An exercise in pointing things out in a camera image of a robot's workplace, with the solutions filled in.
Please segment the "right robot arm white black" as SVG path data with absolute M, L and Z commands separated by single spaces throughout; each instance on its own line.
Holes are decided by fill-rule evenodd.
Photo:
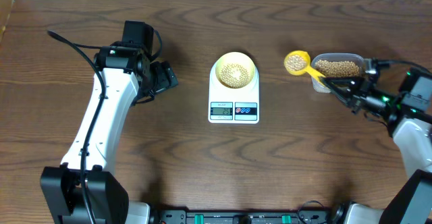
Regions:
M 408 180 L 384 208 L 371 208 L 354 201 L 342 204 L 333 223 L 431 222 L 431 74 L 411 68 L 397 95 L 377 89 L 378 74 L 369 78 L 322 78 L 353 113 L 363 111 L 383 123 L 402 156 Z

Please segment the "yellow measuring scoop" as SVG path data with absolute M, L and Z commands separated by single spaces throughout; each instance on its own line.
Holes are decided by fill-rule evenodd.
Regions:
M 292 51 L 286 55 L 283 64 L 288 73 L 294 76 L 309 74 L 320 84 L 321 78 L 325 77 L 321 72 L 311 67 L 311 58 L 306 51 Z

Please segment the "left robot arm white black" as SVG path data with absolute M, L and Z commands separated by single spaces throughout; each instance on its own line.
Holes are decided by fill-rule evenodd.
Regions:
M 94 84 L 78 133 L 58 167 L 45 167 L 40 186 L 55 223 L 158 223 L 147 203 L 129 199 L 114 176 L 119 138 L 130 107 L 178 85 L 172 67 L 152 52 L 159 33 L 127 20 L 121 40 L 97 47 Z

